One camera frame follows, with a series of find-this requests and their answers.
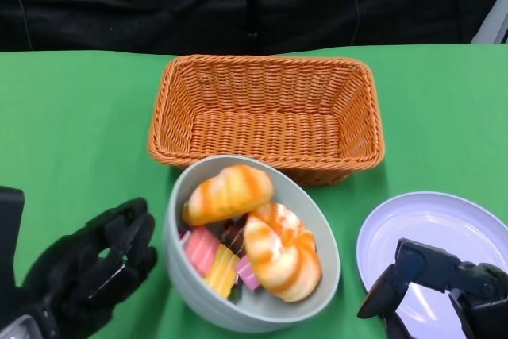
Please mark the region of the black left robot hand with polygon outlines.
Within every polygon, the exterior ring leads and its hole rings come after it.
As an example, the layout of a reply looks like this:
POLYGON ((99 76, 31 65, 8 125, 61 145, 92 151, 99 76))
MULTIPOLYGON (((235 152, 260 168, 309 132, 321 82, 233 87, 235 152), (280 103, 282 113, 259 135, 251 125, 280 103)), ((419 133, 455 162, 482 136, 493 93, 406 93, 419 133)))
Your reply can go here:
POLYGON ((38 298, 44 338, 89 338, 156 265, 155 219, 144 198, 108 209, 47 248, 23 286, 38 298))

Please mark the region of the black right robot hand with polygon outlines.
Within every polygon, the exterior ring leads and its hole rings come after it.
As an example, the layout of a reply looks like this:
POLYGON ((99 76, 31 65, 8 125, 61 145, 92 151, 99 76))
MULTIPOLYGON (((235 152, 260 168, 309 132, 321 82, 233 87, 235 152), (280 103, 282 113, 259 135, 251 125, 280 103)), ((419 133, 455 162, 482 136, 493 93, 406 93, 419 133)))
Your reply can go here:
POLYGON ((507 337, 507 273, 493 264, 473 264, 443 249, 406 238, 398 240, 390 264, 367 293, 360 319, 379 316, 388 338, 410 338, 396 313, 410 285, 448 292, 466 338, 507 337))

